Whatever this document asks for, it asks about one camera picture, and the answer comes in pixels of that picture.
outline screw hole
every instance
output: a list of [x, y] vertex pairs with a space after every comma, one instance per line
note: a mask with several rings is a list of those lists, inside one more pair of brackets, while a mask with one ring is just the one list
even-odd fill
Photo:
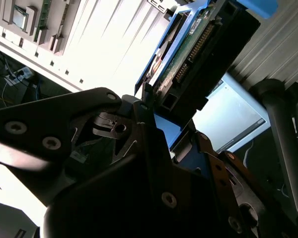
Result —
[[221, 183], [223, 186], [226, 186], [226, 182], [224, 182], [222, 179], [220, 180], [220, 183]]
[[177, 200], [170, 192], [164, 192], [161, 196], [163, 203], [170, 208], [175, 208], [177, 206]]
[[120, 124], [118, 126], [116, 126], [115, 131], [117, 133], [122, 133], [126, 130], [126, 126], [124, 124]]
[[49, 150], [57, 150], [61, 147], [61, 141], [58, 138], [52, 136], [45, 137], [42, 141], [42, 144]]
[[15, 135], [21, 135], [27, 131], [27, 127], [24, 123], [19, 121], [10, 121], [5, 124], [7, 132]]

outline power strip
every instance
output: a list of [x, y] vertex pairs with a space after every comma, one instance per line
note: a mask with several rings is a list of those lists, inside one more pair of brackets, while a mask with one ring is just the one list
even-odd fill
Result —
[[32, 70], [30, 70], [29, 67], [23, 67], [21, 69], [19, 69], [18, 71], [13, 72], [13, 76], [15, 76], [15, 78], [12, 80], [10, 77], [10, 75], [7, 75], [4, 77], [4, 79], [6, 80], [6, 82], [8, 83], [9, 86], [13, 86], [19, 82], [22, 82], [22, 80], [24, 79], [29, 79], [32, 76], [34, 76], [34, 73], [32, 72]]

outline green circuit board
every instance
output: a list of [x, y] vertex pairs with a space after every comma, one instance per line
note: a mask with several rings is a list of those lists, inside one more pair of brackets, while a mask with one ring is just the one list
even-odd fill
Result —
[[214, 24], [209, 19], [214, 10], [214, 7], [208, 7], [198, 15], [188, 35], [162, 75], [161, 84], [156, 91], [157, 94], [174, 78], [178, 83], [181, 83], [190, 68], [190, 63], [194, 62], [194, 58], [214, 29]]
[[46, 27], [46, 23], [47, 23], [48, 17], [49, 17], [51, 2], [52, 2], [52, 0], [43, 0], [42, 10], [41, 10], [41, 14], [39, 17], [39, 23], [38, 23], [38, 26], [37, 26], [37, 29], [36, 29], [36, 32], [34, 35], [35, 42], [38, 40], [40, 30], [44, 29]]

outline white metal panel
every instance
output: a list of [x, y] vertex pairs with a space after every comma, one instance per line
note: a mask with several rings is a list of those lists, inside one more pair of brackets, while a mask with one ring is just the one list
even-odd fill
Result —
[[232, 75], [248, 88], [276, 78], [286, 87], [298, 81], [298, 0], [279, 0], [277, 13], [261, 26], [231, 67]]
[[104, 86], [122, 96], [133, 94], [167, 25], [146, 0], [81, 0], [62, 56], [20, 47], [1, 29], [0, 48], [71, 91]]

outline corrugated metal wall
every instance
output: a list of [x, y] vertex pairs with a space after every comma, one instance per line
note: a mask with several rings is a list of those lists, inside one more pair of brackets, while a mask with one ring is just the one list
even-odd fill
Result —
[[298, 0], [278, 0], [277, 13], [261, 26], [235, 60], [231, 74], [249, 88], [265, 77], [298, 81]]

